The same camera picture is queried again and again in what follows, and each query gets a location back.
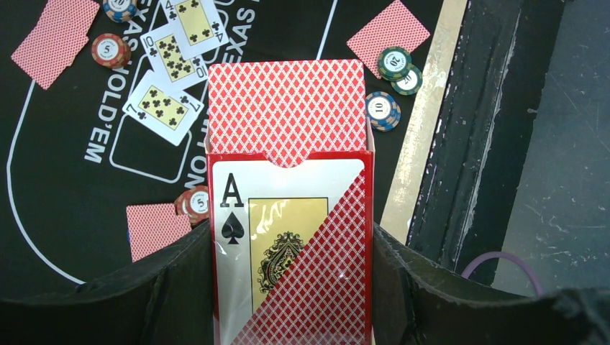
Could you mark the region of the green poker chip stack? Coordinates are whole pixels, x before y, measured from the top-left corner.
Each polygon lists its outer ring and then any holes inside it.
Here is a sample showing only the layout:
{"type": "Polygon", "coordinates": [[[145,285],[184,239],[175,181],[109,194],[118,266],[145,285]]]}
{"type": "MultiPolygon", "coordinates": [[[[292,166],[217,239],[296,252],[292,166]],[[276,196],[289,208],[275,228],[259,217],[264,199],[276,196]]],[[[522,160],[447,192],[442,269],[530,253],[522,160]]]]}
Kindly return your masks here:
{"type": "Polygon", "coordinates": [[[411,64],[410,52],[399,46],[383,50],[377,59],[378,72],[387,81],[398,81],[408,74],[411,64]]]}

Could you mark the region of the red poker chip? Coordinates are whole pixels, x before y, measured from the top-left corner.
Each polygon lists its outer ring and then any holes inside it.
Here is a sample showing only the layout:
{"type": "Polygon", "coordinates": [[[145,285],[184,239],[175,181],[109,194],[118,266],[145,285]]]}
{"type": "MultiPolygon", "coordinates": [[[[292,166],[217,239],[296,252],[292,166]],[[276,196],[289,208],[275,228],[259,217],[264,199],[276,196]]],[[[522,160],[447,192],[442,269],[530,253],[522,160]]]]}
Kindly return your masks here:
{"type": "Polygon", "coordinates": [[[112,33],[100,34],[91,46],[91,55],[94,61],[106,68],[125,67],[131,58],[131,54],[129,45],[121,37],[112,33]]]}
{"type": "Polygon", "coordinates": [[[197,185],[184,191],[174,201],[177,215],[187,215],[192,226],[197,226],[209,218],[209,189],[206,185],[197,185]]]}

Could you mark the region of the red backed card top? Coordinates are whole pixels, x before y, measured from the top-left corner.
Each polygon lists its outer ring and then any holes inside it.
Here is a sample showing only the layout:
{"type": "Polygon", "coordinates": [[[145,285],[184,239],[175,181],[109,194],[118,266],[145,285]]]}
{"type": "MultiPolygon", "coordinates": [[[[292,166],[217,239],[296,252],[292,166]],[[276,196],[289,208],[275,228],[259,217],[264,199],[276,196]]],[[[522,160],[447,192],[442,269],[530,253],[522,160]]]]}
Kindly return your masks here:
{"type": "Polygon", "coordinates": [[[88,42],[88,31],[99,10],[96,1],[48,1],[11,59],[47,90],[88,42]]]}

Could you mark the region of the red backed card bottom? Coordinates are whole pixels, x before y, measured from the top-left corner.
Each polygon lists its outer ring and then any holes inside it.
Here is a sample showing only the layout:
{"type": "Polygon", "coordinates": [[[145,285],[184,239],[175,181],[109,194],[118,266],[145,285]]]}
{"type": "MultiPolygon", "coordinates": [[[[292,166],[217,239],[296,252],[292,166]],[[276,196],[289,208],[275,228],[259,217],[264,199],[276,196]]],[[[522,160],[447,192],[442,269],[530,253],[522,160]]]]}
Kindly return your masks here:
{"type": "Polygon", "coordinates": [[[398,46],[413,52],[429,36],[429,30],[406,5],[395,0],[354,34],[347,41],[347,46],[380,79],[378,56],[383,50],[398,46]]]}

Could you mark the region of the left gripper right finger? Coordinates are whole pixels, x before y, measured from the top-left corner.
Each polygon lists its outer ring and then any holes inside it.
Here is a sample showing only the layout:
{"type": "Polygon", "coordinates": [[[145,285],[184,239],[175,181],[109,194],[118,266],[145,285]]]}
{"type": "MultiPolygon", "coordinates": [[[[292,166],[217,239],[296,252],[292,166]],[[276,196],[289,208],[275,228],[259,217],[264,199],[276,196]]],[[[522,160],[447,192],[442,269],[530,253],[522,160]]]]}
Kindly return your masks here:
{"type": "Polygon", "coordinates": [[[528,298],[446,270],[373,228],[377,344],[607,344],[609,290],[528,298]]]}

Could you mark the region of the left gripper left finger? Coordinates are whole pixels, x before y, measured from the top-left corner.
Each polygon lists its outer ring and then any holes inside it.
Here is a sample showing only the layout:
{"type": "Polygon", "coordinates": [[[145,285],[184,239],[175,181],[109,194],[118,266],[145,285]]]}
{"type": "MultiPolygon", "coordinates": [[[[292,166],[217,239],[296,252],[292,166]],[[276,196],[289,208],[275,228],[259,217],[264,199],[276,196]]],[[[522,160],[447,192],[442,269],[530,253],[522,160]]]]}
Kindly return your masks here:
{"type": "Polygon", "coordinates": [[[1,302],[2,344],[213,344],[211,229],[69,293],[1,302]]]}

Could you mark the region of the ten of clubs card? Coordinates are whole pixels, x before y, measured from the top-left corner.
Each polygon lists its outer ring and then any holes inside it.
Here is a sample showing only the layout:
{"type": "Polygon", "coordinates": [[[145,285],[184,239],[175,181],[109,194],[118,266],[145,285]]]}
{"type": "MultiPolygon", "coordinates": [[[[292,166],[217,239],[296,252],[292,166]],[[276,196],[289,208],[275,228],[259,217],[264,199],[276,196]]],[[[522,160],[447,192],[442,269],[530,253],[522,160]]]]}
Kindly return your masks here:
{"type": "Polygon", "coordinates": [[[185,90],[208,79],[201,55],[185,58],[169,24],[140,36],[152,69],[173,88],[185,90]]]}

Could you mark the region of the seven of clubs card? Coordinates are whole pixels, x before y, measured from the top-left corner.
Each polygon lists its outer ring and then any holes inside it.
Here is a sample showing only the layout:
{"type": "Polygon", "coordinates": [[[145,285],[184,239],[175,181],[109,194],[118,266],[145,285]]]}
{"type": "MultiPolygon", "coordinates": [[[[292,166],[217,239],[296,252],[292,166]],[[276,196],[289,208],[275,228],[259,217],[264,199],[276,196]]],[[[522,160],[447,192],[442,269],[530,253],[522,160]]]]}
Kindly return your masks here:
{"type": "Polygon", "coordinates": [[[178,146],[204,109],[200,100],[157,80],[147,70],[122,110],[144,127],[178,146]]]}

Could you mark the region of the blue poker chip stack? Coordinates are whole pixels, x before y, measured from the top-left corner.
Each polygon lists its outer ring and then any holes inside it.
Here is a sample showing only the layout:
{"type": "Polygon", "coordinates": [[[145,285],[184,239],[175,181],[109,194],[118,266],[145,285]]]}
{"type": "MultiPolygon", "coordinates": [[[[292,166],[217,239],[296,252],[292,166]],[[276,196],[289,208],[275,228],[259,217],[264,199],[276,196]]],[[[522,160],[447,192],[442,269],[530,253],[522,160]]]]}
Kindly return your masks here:
{"type": "Polygon", "coordinates": [[[390,94],[383,91],[369,93],[365,99],[365,107],[373,129],[389,132],[399,125],[401,109],[390,94]]]}

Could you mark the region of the red backed playing card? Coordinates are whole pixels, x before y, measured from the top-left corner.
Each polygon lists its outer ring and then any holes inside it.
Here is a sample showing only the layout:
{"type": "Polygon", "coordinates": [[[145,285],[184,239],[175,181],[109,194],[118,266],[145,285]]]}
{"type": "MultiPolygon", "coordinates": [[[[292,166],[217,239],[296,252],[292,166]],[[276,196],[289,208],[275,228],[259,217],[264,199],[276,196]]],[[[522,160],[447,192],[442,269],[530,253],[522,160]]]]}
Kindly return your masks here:
{"type": "Polygon", "coordinates": [[[161,250],[191,231],[187,215],[178,215],[173,203],[126,207],[132,262],[161,250]]]}

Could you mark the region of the pink playing card box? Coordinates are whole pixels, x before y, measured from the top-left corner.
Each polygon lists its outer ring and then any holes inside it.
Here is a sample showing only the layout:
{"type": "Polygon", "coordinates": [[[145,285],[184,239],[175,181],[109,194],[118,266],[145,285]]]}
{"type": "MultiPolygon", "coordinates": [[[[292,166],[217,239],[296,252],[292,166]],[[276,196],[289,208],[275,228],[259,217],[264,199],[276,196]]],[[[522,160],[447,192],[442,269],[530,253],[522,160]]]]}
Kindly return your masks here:
{"type": "Polygon", "coordinates": [[[374,146],[359,60],[209,71],[216,344],[369,344],[374,146]]]}

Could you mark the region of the blue poker chip top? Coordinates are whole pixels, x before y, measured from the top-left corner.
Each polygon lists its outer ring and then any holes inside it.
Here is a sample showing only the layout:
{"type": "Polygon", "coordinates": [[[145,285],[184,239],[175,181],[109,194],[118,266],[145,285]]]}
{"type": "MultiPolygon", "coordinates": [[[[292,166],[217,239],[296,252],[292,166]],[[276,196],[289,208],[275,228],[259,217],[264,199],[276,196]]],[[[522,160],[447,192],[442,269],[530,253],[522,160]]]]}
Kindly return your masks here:
{"type": "Polygon", "coordinates": [[[128,22],[137,13],[136,0],[103,0],[101,6],[108,18],[116,23],[128,22]]]}

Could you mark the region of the red poker chip top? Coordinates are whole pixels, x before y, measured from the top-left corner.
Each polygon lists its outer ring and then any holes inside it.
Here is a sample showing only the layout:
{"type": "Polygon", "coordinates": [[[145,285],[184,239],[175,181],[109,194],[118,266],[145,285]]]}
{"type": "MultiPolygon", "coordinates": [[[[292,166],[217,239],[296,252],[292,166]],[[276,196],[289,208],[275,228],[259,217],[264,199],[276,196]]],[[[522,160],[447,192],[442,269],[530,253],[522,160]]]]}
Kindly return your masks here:
{"type": "Polygon", "coordinates": [[[131,54],[129,45],[121,37],[112,33],[100,34],[91,46],[91,55],[94,61],[106,68],[125,67],[131,58],[131,54]]]}

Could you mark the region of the four of clubs card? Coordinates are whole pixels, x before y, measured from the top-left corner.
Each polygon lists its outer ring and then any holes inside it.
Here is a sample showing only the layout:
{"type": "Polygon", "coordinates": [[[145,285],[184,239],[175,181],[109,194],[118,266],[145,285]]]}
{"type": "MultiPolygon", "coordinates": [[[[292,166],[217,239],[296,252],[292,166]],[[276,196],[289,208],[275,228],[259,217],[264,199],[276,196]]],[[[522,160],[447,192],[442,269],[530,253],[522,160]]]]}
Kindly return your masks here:
{"type": "Polygon", "coordinates": [[[196,55],[228,43],[228,36],[213,1],[160,1],[178,46],[196,55]]]}

